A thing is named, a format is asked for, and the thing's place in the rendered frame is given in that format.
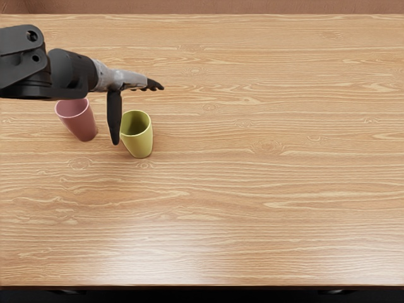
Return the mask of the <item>pink cup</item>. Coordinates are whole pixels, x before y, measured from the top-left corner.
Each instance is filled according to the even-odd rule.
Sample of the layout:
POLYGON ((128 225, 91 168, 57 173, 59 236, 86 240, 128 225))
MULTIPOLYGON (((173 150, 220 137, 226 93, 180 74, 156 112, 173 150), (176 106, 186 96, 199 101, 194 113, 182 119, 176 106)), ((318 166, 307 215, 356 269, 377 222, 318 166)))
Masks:
POLYGON ((97 135, 97 125, 87 98, 59 100, 54 111, 68 131, 82 142, 97 135))

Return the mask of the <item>yellow-green cup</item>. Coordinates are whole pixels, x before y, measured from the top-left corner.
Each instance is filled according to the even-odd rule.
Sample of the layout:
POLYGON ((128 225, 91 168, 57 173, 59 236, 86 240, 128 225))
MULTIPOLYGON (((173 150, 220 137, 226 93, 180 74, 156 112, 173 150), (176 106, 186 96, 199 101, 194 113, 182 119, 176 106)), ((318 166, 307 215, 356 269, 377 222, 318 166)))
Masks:
POLYGON ((120 137, 134 158, 148 157, 153 148, 153 128, 150 116, 141 110, 130 110, 123 113, 120 137))

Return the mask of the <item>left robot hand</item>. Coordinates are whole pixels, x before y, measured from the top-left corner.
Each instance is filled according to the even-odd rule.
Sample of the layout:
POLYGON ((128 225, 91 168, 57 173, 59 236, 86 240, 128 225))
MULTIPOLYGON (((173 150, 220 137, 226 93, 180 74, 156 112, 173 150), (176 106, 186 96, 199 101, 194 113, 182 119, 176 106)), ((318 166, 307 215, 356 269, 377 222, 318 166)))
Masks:
POLYGON ((97 71, 97 84, 93 92, 107 93, 107 125, 113 145, 120 141, 120 127, 122 119, 122 97, 124 90, 141 90, 143 92, 164 90, 157 81, 147 78, 143 74, 124 69, 111 69, 99 60, 93 59, 97 71))

